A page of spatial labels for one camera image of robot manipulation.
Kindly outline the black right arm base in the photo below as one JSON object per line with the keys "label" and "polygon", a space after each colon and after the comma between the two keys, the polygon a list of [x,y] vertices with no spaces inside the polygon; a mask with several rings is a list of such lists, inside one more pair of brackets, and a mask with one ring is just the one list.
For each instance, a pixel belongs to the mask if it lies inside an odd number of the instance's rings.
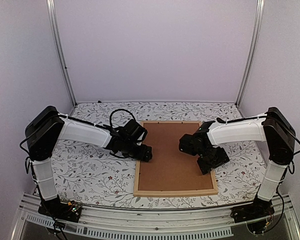
{"label": "black right arm base", "polygon": [[231,209],[230,216],[235,223],[254,220],[274,214],[272,201],[255,198],[252,203],[236,206]]}

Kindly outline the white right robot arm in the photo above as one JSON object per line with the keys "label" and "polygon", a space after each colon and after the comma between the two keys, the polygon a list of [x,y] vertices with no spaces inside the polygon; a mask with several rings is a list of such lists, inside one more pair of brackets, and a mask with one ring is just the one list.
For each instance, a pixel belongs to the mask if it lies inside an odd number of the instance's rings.
{"label": "white right robot arm", "polygon": [[277,107],[270,107],[265,113],[236,120],[214,120],[204,122],[193,134],[192,145],[199,156],[221,158],[226,154],[218,147],[227,143],[253,141],[267,147],[268,162],[257,198],[249,206],[248,213],[259,218],[268,209],[276,188],[292,162],[295,145],[300,146],[292,125]]}

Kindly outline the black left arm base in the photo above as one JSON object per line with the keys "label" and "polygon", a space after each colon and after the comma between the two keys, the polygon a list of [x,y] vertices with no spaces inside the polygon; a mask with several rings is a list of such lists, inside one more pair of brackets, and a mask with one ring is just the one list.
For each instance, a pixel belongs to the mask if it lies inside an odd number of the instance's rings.
{"label": "black left arm base", "polygon": [[60,197],[57,196],[52,200],[41,200],[38,213],[55,218],[57,220],[65,220],[69,222],[79,222],[82,212],[82,205],[71,200],[68,202],[61,202]]}

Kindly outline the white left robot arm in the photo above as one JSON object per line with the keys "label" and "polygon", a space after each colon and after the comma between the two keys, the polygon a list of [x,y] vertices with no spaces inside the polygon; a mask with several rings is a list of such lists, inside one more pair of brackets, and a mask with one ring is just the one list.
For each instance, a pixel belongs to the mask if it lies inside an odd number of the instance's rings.
{"label": "white left robot arm", "polygon": [[112,123],[99,125],[61,114],[54,106],[42,110],[25,129],[27,144],[25,152],[31,160],[34,181],[38,185],[44,208],[53,217],[64,213],[64,206],[56,199],[51,157],[59,140],[69,140],[104,148],[111,155],[120,153],[121,158],[148,162],[152,159],[152,148],[143,144],[147,130],[134,117],[124,126]]}

